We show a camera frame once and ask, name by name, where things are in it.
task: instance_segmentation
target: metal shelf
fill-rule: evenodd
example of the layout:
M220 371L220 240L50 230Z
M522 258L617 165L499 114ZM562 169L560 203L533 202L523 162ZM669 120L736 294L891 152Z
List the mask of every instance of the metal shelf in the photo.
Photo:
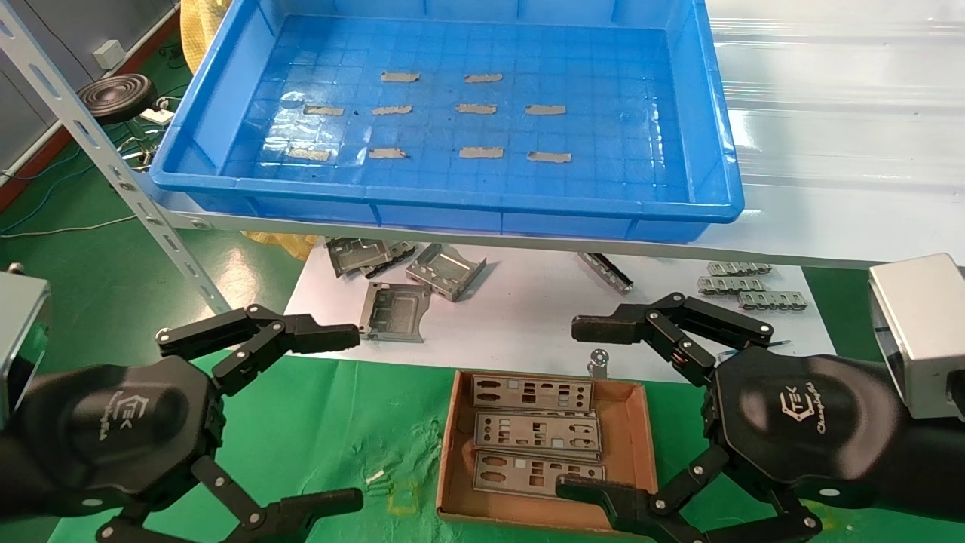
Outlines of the metal shelf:
M406 239L685 259L866 267L935 252L965 265L962 0L708 0L747 208L689 245L401 231L209 214L121 160L0 0L0 48L216 312L179 228ZM946 14L945 19L923 14Z

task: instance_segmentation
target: silver metal sensor box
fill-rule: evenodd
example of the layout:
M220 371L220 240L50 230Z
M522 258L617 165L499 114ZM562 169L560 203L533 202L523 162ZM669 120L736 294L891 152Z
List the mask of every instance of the silver metal sensor box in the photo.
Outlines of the silver metal sensor box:
M949 376L965 370L965 279L948 254L870 270L874 335L914 418L957 416Z

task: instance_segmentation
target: robotic hand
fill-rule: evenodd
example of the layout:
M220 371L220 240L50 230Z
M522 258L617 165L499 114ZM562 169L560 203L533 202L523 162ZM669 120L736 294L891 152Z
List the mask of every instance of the robotic hand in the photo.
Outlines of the robotic hand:
M362 508L358 489L261 507L214 462L226 422L224 396L241 392L287 351L358 345L357 327L321 327L311 315L281 316L250 305L163 329L156 340L163 358L149 366L102 365L33 379L0 427L0 521L122 507L97 541L190 543L143 524L199 482L238 519L226 543L304 541L317 519ZM189 361L237 344L212 377Z
M683 330L739 353L715 367L714 356ZM767 351L772 333L762 321L680 293L623 304L608 317L576 317L577 341L643 341L706 387L710 447L655 494L562 475L557 495L597 504L614 529L657 543L808 541L821 522L799 499L965 522L965 498L950 484L965 480L961 420L914 418L885 364L777 355ZM950 398L960 396L958 383L950 374ZM707 532L688 524L680 509L721 473L771 503L777 516Z

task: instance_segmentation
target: white table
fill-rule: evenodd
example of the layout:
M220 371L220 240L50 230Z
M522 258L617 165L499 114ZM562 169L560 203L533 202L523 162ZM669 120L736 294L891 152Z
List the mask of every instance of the white table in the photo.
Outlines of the white table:
M635 282L633 291L623 297L603 284L574 253L468 245L455 248L472 261L487 258L488 266L467 299L451 303L432 295L421 325L425 343L363 341L349 351L317 356L582 376L587 375L590 352L598 347L610 354L610 377L683 382L670 364L646 345L578 343L570 338L569 325L576 315L609 315L622 302L651 302L674 291L697 295L697 278L706 275L707 262L614 256L614 263ZM395 266L375 280L410 283L405 265ZM754 313L774 326L775 341L792 341L774 351L786 355L834 353L801 269L777 266L763 280L769 290L800 291L811 302L800 312ZM368 286L369 280L361 275L336 278L328 251L319 244L305 264L285 312L311 313L320 324L357 324ZM701 298L737 308L735 297ZM698 341L715 355L727 349Z

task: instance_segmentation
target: wall outlet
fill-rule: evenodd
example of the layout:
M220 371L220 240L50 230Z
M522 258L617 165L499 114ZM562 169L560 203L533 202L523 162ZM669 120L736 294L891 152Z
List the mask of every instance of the wall outlet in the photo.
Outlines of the wall outlet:
M119 65L126 54L127 51L121 46L121 42L108 40L104 42L104 45L98 47L97 51L94 51L94 58L97 59L97 64L101 68L110 70Z

